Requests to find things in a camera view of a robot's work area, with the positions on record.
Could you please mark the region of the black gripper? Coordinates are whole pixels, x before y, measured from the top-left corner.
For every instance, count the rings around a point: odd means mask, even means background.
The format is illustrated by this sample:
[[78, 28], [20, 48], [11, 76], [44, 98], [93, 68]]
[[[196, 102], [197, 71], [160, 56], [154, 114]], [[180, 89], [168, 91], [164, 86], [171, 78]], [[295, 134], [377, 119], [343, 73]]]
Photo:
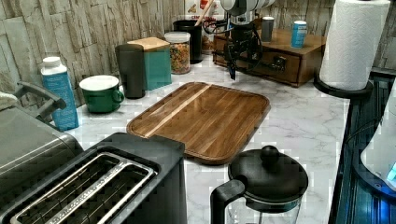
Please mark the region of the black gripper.
[[224, 60], [229, 68], [230, 78], [235, 80], [235, 69], [241, 69], [238, 61], [245, 62], [245, 69], [254, 69], [262, 59], [262, 42], [253, 22], [234, 25], [226, 32]]

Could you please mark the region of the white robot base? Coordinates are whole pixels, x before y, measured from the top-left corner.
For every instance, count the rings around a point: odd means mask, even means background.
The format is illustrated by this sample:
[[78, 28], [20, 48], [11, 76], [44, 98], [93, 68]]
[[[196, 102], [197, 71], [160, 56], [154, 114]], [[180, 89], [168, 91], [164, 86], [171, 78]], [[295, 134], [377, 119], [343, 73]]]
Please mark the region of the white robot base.
[[374, 136], [357, 158], [355, 171], [374, 191], [395, 200], [396, 90], [392, 84], [384, 115]]

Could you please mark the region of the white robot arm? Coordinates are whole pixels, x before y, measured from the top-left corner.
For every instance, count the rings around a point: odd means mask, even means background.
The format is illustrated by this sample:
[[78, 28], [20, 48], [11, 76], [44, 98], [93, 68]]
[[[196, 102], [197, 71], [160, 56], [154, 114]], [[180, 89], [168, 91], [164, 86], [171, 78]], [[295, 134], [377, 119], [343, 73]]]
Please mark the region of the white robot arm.
[[226, 43], [223, 56], [231, 79], [236, 71], [251, 71], [262, 58], [262, 42], [254, 24], [255, 11], [276, 0], [220, 0], [227, 13]]

